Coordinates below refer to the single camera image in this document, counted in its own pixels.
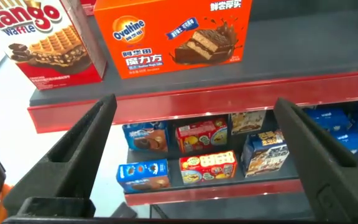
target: ovaltine logo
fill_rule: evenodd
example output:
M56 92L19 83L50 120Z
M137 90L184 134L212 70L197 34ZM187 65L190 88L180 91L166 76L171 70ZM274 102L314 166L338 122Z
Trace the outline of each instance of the ovaltine logo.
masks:
M31 27L26 26L30 22L38 30L50 31L51 22L58 22L61 18L59 10L51 5L42 6L34 0L0 0L0 29L6 30L8 35L12 32L33 32Z
M134 16L121 16L112 24L112 36L116 40L134 44L143 39L146 23Z

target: ovaltine box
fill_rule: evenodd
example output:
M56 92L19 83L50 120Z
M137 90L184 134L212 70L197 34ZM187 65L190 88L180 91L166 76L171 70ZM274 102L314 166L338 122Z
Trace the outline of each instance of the ovaltine box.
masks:
M122 78L239 62L252 0L98 0L94 15Z
M39 90L101 82L106 59L79 0L0 0L7 56Z

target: blue snack package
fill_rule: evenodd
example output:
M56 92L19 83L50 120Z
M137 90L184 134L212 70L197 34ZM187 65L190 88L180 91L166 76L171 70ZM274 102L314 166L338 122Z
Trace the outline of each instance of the blue snack package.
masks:
M122 126L130 150L168 152L166 121L125 124Z
M353 154L358 152L358 132L355 131L338 131L331 133L343 146Z
M160 159L119 165L117 182L126 193L170 187L168 162L166 159Z
M245 177L279 170L289 153L281 130L248 135L241 155Z
M345 131L351 126L351 122L343 110L339 108L305 109L305 113L329 132Z

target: orange box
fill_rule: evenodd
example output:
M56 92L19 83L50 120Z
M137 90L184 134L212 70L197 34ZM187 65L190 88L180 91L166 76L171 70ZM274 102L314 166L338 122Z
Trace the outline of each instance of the orange box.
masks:
M242 60L252 0L98 0L121 78Z
M234 177L237 160L234 151L179 159L184 184Z

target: chocolate wafer bar image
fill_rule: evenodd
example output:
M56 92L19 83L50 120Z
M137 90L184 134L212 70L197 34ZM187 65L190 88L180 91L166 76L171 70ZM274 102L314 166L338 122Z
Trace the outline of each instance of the chocolate wafer bar image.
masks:
M173 59L185 65L221 63L232 57L235 40L234 28L228 27L227 22L216 29L199 29L175 49Z
M66 74L78 73L91 65L80 37L72 25L29 47L38 66L52 67Z

